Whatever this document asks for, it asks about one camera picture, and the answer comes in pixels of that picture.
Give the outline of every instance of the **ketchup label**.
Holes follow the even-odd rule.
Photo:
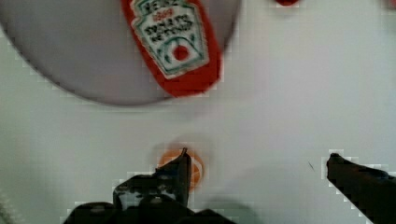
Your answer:
[[[199,0],[121,0],[146,64],[173,96],[206,91],[219,79],[220,50]]]
[[[133,28],[166,78],[209,62],[198,9],[183,0],[141,0],[131,4]]]

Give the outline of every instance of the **white surface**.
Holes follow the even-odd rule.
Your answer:
[[[68,97],[1,38],[0,188],[30,223],[57,223],[75,202],[111,201],[157,149],[194,141],[208,175],[193,208],[242,211],[237,201],[265,224],[366,223],[322,164],[340,148],[396,170],[396,13],[381,4],[245,1],[216,90],[130,109]]]

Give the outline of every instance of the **white plate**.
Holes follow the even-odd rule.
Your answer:
[[[240,0],[204,0],[224,48]],[[120,1],[0,0],[0,22],[22,56],[76,95],[111,105],[169,97],[145,66]]]

